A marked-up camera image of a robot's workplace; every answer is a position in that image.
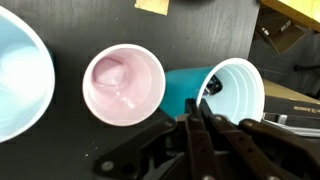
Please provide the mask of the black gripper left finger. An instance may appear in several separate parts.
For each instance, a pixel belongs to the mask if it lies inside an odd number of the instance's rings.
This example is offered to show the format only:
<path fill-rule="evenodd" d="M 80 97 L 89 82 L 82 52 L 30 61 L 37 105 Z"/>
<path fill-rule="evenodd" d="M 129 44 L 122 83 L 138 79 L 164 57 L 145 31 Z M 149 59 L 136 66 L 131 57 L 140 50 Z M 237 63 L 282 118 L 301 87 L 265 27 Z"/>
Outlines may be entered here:
<path fill-rule="evenodd" d="M 187 99 L 185 111 L 187 147 L 193 180 L 221 180 L 211 136 L 194 99 Z"/>

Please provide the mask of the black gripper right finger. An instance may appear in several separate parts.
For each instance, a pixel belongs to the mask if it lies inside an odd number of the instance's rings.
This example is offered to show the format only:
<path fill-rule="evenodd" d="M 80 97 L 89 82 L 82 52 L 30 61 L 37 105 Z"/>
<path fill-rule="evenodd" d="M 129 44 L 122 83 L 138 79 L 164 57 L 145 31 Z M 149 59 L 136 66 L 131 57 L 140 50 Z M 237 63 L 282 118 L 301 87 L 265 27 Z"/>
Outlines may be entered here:
<path fill-rule="evenodd" d="M 242 176 L 251 175 L 257 180 L 286 180 L 289 175 L 274 165 L 244 131 L 238 129 L 222 115 L 213 114 L 208 103 L 202 100 L 199 108 L 213 141 L 231 149 L 242 162 Z"/>

